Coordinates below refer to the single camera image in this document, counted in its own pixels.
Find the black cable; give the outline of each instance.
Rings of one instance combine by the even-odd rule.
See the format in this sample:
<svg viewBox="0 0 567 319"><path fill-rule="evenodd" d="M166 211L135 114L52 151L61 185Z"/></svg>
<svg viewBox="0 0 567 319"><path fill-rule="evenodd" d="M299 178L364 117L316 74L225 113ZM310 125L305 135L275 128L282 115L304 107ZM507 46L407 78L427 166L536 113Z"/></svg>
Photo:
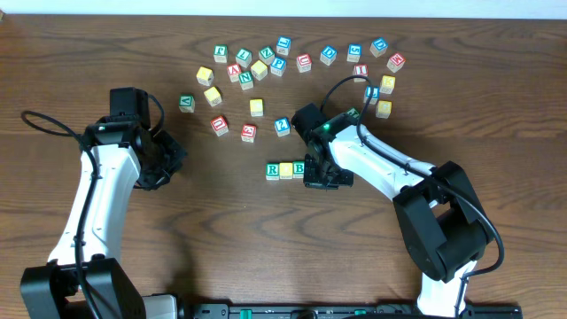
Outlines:
<svg viewBox="0 0 567 319"><path fill-rule="evenodd" d="M321 103L320 110L322 111L323 107L325 106L325 103L327 102L327 99L329 98L330 94L335 89L337 89L344 82L347 82L347 81L349 81L351 79L355 79L355 78L360 78L360 79L366 80L366 82L369 83L369 86L371 88L374 88L374 86L372 85L372 81L367 76L362 76L362 75L348 76L345 79L343 79L341 82L337 83L332 89L330 89L329 93L327 93L327 96L325 97L325 99ZM366 103L364 104L364 107L362 108L361 115L359 116L358 122L356 123L356 134L358 135L359 139L361 140L361 143L364 144L365 146L367 146L371 151L378 154L379 156L391 161L393 164L395 164L399 167L404 168L404 170L406 170L407 172L423 178L427 182L432 183L433 185L439 187L441 190L445 191L446 193L462 200L465 204L467 204L468 206L470 206L473 209L473 211L477 214L478 218L484 223L484 225L488 228L488 230L493 234L494 241L496 242L496 244L498 246L498 259L490 267L482 268L482 269L479 269L479 270L472 270L472 271L462 275L461 285L459 287L459 295L458 295L458 298L457 298L457 303L455 305L455 317L458 317L459 316L459 306L460 306L459 304L460 304L460 301L461 301L461 297L464 294L464 286L466 285L466 283L469 282L469 277L483 275L483 274L487 274L491 271L495 271L504 262L505 251L504 251L504 243L502 242L502 238L501 238L500 234L498 233L498 230L496 230L496 228L492 224L492 222L490 222L490 220L485 216L485 214L483 214L480 211L480 209L476 205L474 205L472 203L472 201L469 200L467 198L467 196L465 194L463 194L460 190L458 190L458 189L456 189L452 186L446 185L446 184L436 180L435 178L432 178L429 175L412 168L409 165L409 163L403 163L403 162L399 161L398 159L395 159L394 157L390 156L389 154L378 150L372 144L369 144L367 142L367 137L363 136L362 133L361 133L361 124L362 124L362 119L364 118L364 114L368 111L369 104L370 104L370 97L367 99Z"/></svg>
<svg viewBox="0 0 567 319"><path fill-rule="evenodd" d="M28 115L32 115L32 116L38 117L40 119L46 120L46 121L48 121L52 124L55 124L58 127L60 127L61 129L63 129L66 132L66 134L51 131L51 130L48 130L48 129L45 129L45 128L41 128L41 127L35 125L34 123L32 123L31 121L29 121L27 119ZM77 141L77 143L79 143L81 150L84 151L87 154L87 156L89 156L90 164L92 164L92 174L90 176L90 185L89 185L89 190L87 191L87 197L85 198L85 203L82 206L81 215L79 216L79 223L77 225L77 233L75 234L75 237L74 237L74 262L75 262L75 267L77 269L77 279L79 280L79 285L81 286L82 293L85 296L85 300L87 301L87 304L89 305L90 312L93 314L93 316L96 319L100 319L100 318L102 318L102 316L100 315L100 312L98 311L97 305L95 304L95 301L92 297L92 294L90 293L89 283L87 283L87 279L86 279L85 274L82 270L82 263L81 263L81 260L82 260L82 249L81 248L82 248L83 230L84 230L85 222L86 222L86 219L87 219L87 212L89 211L89 207L90 207L90 201L92 200L92 196L93 196L93 193L95 191L95 186L97 184L97 179L98 179L97 161L95 160L95 157L90 152L87 145L81 140L81 138L75 132L73 132L67 125L61 123L60 121L57 121L57 120L55 120L55 119L53 119L53 118L51 118L47 115L37 113L37 112L33 112L33 111L22 112L21 113L21 119L24 121L24 123L26 123L31 128L35 128L35 129L40 130L42 132L45 132L47 134L52 134L52 135L55 135L55 136L72 136Z"/></svg>
<svg viewBox="0 0 567 319"><path fill-rule="evenodd" d="M150 129L151 135L156 136L161 131L161 128L163 128L166 112L163 110L163 107L161 106L161 104L159 103L158 99L155 96L153 96L152 94L148 94L148 97L153 101L153 103L155 103L158 106L159 111L161 112L161 116L159 117L158 124L156 124L154 128Z"/></svg>

